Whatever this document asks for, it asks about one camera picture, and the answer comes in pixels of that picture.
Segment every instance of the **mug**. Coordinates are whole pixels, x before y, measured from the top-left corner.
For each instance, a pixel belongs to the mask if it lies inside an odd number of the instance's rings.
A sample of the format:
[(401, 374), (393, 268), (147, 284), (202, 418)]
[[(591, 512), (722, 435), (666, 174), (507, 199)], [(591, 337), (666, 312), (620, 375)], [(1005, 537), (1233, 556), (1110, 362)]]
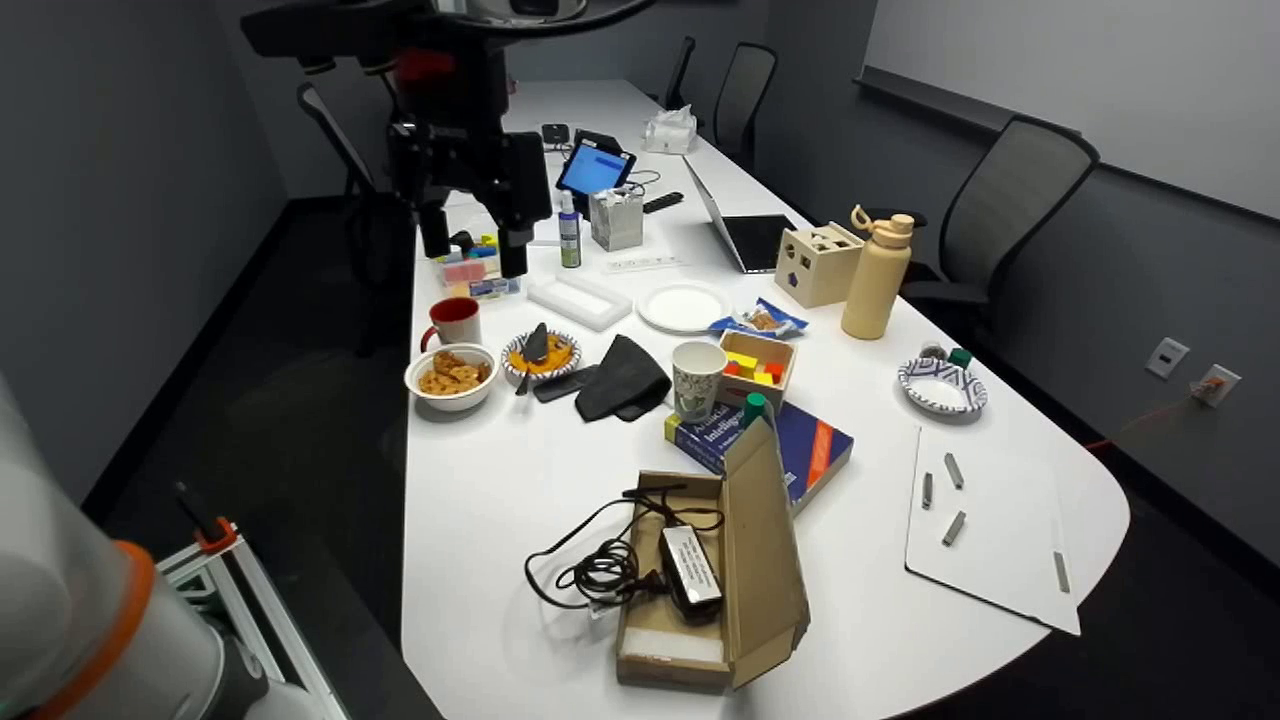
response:
[(478, 305), (470, 298), (445, 298), (427, 318), (431, 327), (417, 345), (420, 351), (427, 351), (431, 337), (440, 337), (440, 345), (478, 345)]
[(692, 342), (672, 351), (675, 418), (697, 426), (714, 412), (718, 374), (727, 358), (718, 345)]

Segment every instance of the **book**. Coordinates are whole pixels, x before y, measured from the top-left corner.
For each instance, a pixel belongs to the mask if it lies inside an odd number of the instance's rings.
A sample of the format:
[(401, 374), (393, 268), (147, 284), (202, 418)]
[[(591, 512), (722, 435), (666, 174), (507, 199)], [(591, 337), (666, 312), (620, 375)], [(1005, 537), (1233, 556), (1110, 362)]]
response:
[[(853, 435), (787, 402), (769, 419), (783, 455), (787, 509), (799, 512), (845, 467)], [(736, 443), (739, 433), (745, 412), (714, 407), (701, 426), (679, 426), (672, 433), (672, 443), (685, 448), (706, 472), (722, 476), (722, 452)]]

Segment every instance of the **bottle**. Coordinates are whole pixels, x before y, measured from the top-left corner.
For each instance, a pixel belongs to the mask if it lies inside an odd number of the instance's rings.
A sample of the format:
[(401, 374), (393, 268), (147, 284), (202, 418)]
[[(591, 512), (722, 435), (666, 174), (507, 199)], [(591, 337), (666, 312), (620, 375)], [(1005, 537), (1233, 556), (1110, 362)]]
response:
[(578, 268), (585, 264), (585, 246), (578, 246), (578, 217), (574, 217), (574, 203), (571, 203), (571, 191), (560, 191), (556, 197), (560, 203), (560, 268)]
[(858, 247), (841, 327), (856, 342), (878, 342), (892, 299), (911, 264), (915, 219), (894, 211), (873, 224), (873, 241)]

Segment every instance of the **conference table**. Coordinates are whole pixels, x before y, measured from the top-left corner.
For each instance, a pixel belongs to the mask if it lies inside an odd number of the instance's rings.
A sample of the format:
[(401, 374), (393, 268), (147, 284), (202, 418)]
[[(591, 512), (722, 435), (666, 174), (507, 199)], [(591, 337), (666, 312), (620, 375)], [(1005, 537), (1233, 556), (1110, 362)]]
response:
[[(521, 80), (505, 127), (565, 121), (612, 133), (641, 152), (641, 133), (653, 118), (656, 105), (620, 80)], [(722, 211), (783, 211), (795, 227), (806, 227), (795, 208), (713, 143), (697, 143), (688, 164), (706, 180)], [(973, 452), (1037, 452), (1057, 489), (1057, 529), (1076, 606), (1099, 586), (1126, 533), (1126, 499), (1116, 476), (978, 362), (973, 366), (988, 388), (978, 419), (937, 426), (921, 418), (899, 397), (894, 374), (922, 345), (953, 345), (930, 320), (894, 299), (884, 342), (853, 342), (841, 334), (841, 305), (799, 307), (773, 273), (732, 268), (679, 155), (641, 152), (634, 180), (647, 180), (647, 197), (685, 191), (685, 203), (647, 217), (641, 247), (603, 254), (585, 232), (585, 268), (574, 273), (634, 307), (659, 290), (692, 284), (714, 292), (727, 312), (749, 312), (757, 298), (769, 298), (803, 318), (806, 334), (795, 342), (787, 402), (856, 435), (841, 476), (791, 519), (811, 610), (806, 636), (787, 666), (722, 698), (615, 684), (615, 612), (546, 610), (523, 586), (521, 564), (632, 489), (641, 472), (702, 476), (701, 464), (665, 443), (672, 402), (632, 426), (585, 426), (571, 402), (537, 405), (516, 397), (507, 379), (463, 418), (427, 412), (407, 397), (401, 640), (407, 670), (440, 711), (463, 720), (894, 718), (943, 699), (1037, 647), (1046, 636), (1043, 625), (904, 574), (921, 433)], [(446, 224), (451, 232), (492, 227), (489, 211), (467, 197), (446, 203)], [(478, 334), (492, 351), (537, 320), (569, 334), (586, 366), (603, 358), (612, 337), (632, 337), (666, 369), (672, 350), (688, 342), (656, 334), (634, 312), (591, 334), (530, 305), (529, 290), (556, 279), (556, 273), (556, 224), (544, 219), (529, 246), (521, 292), (489, 298), (478, 307)], [(417, 255), (413, 334), (427, 323), (427, 305), (440, 298), (440, 268)], [(603, 519), (597, 537), (586, 533), (578, 548), (620, 529), (622, 512)]]

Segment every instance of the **electrical outlet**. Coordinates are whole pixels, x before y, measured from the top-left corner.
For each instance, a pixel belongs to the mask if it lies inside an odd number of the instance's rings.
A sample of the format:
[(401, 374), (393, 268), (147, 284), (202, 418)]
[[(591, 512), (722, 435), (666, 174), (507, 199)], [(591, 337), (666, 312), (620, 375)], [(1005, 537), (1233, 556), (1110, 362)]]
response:
[(1240, 374), (1223, 366), (1209, 366), (1209, 374), (1186, 392), (1209, 407), (1223, 407), (1237, 385), (1240, 385)]
[(1168, 379), (1176, 374), (1176, 366), (1186, 358), (1192, 350), (1176, 337), (1164, 337), (1151, 358), (1148, 358), (1148, 374)]

